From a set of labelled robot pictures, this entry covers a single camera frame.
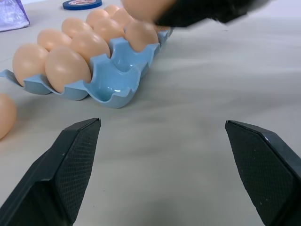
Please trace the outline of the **blue egg tray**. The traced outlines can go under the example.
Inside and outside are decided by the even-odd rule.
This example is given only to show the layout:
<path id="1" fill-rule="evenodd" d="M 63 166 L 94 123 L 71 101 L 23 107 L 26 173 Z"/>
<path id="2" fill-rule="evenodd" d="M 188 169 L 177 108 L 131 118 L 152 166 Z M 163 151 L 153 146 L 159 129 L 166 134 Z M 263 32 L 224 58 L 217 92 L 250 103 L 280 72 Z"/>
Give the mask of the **blue egg tray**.
<path id="1" fill-rule="evenodd" d="M 171 33 L 170 29 L 157 32 L 159 43 L 149 44 L 141 52 L 134 51 L 125 38 L 111 39 L 108 43 L 110 58 L 103 54 L 90 59 L 88 66 L 92 75 L 91 81 L 88 83 L 80 80 L 67 84 L 62 93 L 55 91 L 43 74 L 24 79 L 24 86 L 19 84 L 13 70 L 0 72 L 0 77 L 7 78 L 33 94 L 55 93 L 70 100 L 91 96 L 104 106 L 121 108 L 133 98 L 141 78 L 147 73 L 155 55 Z"/>

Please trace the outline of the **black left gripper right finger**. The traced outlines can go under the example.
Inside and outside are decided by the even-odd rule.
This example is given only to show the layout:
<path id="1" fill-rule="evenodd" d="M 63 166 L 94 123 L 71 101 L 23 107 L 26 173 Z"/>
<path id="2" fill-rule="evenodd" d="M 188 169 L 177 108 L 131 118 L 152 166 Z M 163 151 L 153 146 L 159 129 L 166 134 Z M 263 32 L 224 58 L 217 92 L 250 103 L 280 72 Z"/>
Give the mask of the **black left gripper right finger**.
<path id="1" fill-rule="evenodd" d="M 225 123 L 240 179 L 265 226 L 301 226 L 301 158 L 274 132 Z"/>

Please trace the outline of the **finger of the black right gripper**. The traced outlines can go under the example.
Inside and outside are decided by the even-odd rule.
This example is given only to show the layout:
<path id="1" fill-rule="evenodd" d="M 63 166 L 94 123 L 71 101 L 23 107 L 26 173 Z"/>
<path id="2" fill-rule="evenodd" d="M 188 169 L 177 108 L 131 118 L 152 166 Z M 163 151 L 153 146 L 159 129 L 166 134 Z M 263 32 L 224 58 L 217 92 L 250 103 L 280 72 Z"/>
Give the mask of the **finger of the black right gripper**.
<path id="1" fill-rule="evenodd" d="M 175 0 L 154 19 L 156 25 L 166 27 L 188 27 L 207 19 L 210 0 Z"/>

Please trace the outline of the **beige egg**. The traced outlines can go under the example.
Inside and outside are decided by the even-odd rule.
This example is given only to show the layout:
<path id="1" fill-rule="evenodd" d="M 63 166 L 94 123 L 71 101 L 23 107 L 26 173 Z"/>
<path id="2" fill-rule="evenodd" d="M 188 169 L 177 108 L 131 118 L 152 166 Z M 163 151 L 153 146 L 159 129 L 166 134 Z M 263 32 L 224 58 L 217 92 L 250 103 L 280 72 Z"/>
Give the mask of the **beige egg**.
<path id="1" fill-rule="evenodd" d="M 109 16 L 113 16 L 119 9 L 120 7 L 116 5 L 108 5 L 104 8 L 104 10 L 109 14 Z"/>
<path id="2" fill-rule="evenodd" d="M 149 44 L 159 43 L 154 26 L 139 21 L 132 22 L 127 26 L 125 39 L 136 52 L 143 51 Z"/>
<path id="3" fill-rule="evenodd" d="M 82 31 L 92 31 L 93 29 L 89 24 L 76 17 L 66 18 L 61 25 L 63 33 L 73 38 L 76 34 Z"/>
<path id="4" fill-rule="evenodd" d="M 107 43 L 109 43 L 111 39 L 125 37 L 125 32 L 120 24 L 110 18 L 102 18 L 99 20 L 94 26 L 94 32 Z"/>
<path id="5" fill-rule="evenodd" d="M 115 20 L 122 28 L 125 28 L 134 21 L 134 19 L 127 13 L 124 8 L 118 9 L 112 16 L 112 19 Z"/>
<path id="6" fill-rule="evenodd" d="M 77 33 L 71 41 L 71 49 L 79 53 L 90 64 L 90 59 L 95 56 L 105 54 L 111 57 L 111 51 L 107 42 L 92 31 L 82 31 Z"/>
<path id="7" fill-rule="evenodd" d="M 59 93 L 67 84 L 80 80 L 90 82 L 91 71 L 85 59 L 69 47 L 51 50 L 46 58 L 45 72 L 53 89 Z"/>
<path id="8" fill-rule="evenodd" d="M 42 30 L 37 36 L 37 44 L 44 47 L 47 51 L 61 46 L 69 46 L 71 41 L 72 39 L 67 34 L 54 29 Z"/>
<path id="9" fill-rule="evenodd" d="M 121 0 L 129 15 L 146 22 L 155 22 L 175 3 L 176 0 Z"/>
<path id="10" fill-rule="evenodd" d="M 21 86 L 24 79 L 37 74 L 46 75 L 45 63 L 49 52 L 36 43 L 21 45 L 15 52 L 12 61 L 14 75 Z"/>
<path id="11" fill-rule="evenodd" d="M 88 14 L 86 17 L 86 23 L 93 28 L 99 20 L 107 17 L 110 17 L 110 14 L 102 8 L 98 8 Z"/>
<path id="12" fill-rule="evenodd" d="M 16 115 L 17 108 L 14 101 L 8 95 L 0 93 L 0 139 L 12 129 Z"/>

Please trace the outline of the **blue tape roll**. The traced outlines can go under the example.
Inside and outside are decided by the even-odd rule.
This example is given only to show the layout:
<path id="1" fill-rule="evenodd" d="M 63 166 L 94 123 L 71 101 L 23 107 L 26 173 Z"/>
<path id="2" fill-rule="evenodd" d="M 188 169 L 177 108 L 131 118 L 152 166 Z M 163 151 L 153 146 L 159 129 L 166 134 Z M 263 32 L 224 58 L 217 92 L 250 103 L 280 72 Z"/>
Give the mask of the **blue tape roll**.
<path id="1" fill-rule="evenodd" d="M 62 6 L 65 10 L 87 10 L 100 7 L 102 0 L 68 0 Z"/>

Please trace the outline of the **purple plastic bag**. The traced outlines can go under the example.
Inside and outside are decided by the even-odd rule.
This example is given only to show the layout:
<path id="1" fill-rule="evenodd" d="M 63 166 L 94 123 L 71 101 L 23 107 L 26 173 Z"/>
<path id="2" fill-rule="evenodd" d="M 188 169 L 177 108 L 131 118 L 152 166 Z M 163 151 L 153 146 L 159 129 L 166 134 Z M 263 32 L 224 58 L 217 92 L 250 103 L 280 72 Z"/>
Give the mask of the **purple plastic bag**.
<path id="1" fill-rule="evenodd" d="M 0 32 L 18 30 L 30 25 L 21 0 L 0 0 Z"/>

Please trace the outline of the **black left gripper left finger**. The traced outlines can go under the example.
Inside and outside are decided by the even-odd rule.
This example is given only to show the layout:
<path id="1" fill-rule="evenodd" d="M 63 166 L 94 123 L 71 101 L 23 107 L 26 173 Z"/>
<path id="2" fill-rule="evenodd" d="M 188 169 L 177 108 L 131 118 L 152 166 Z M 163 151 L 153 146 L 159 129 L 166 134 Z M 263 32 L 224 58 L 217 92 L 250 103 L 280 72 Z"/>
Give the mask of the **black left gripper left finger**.
<path id="1" fill-rule="evenodd" d="M 99 118 L 61 131 L 0 207 L 0 226 L 73 226 L 89 183 Z"/>

